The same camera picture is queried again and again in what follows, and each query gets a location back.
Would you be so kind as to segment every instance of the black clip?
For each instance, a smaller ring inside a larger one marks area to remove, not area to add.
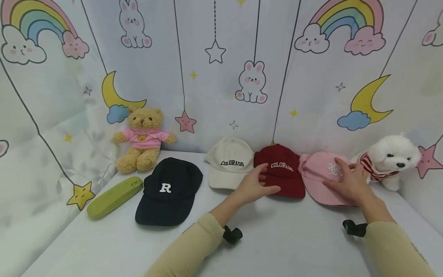
[[[361,238],[366,234],[366,226],[368,226],[367,223],[355,225],[354,221],[350,219],[343,221],[343,227],[347,234]]]
[[[231,245],[235,245],[241,238],[243,237],[240,229],[235,228],[234,230],[230,230],[228,226],[225,226],[225,233],[223,234],[223,238]]]

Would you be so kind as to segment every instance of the baseball cap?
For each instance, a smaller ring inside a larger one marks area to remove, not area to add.
[[[254,169],[254,152],[243,140],[224,137],[205,156],[211,165],[208,183],[211,188],[237,189],[243,177]]]
[[[202,179],[195,164],[175,158],[162,160],[144,180],[136,222],[153,226],[182,223],[192,209]]]
[[[254,167],[268,163],[265,186],[279,186],[281,190],[273,195],[304,198],[306,191],[298,171],[300,156],[280,144],[266,146],[254,155]]]
[[[343,173],[335,158],[342,159],[345,163],[351,161],[338,154],[320,151],[312,156],[302,154],[300,156],[299,171],[302,175],[305,187],[309,195],[318,203],[328,206],[355,206],[350,201],[323,185],[324,180],[341,182]]]

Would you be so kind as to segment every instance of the rainbow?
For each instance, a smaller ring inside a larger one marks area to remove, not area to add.
[[[4,0],[0,11],[3,26],[14,26],[36,45],[39,45],[38,36],[43,30],[53,31],[62,44],[66,31],[78,37],[66,14],[51,0]]]
[[[326,39],[341,26],[351,28],[351,39],[362,27],[372,26],[374,34],[383,27],[383,8],[379,0],[329,0],[314,15],[309,24],[320,25]]]

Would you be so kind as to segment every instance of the red cap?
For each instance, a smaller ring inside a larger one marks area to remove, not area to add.
[[[268,163],[265,186],[279,186],[273,195],[304,198],[306,191],[299,168],[300,156],[280,144],[266,146],[254,155],[254,167]]]

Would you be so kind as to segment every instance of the pink hoodie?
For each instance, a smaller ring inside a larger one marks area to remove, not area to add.
[[[166,141],[169,133],[158,129],[130,128],[123,131],[124,136],[137,149],[160,148],[162,141]]]

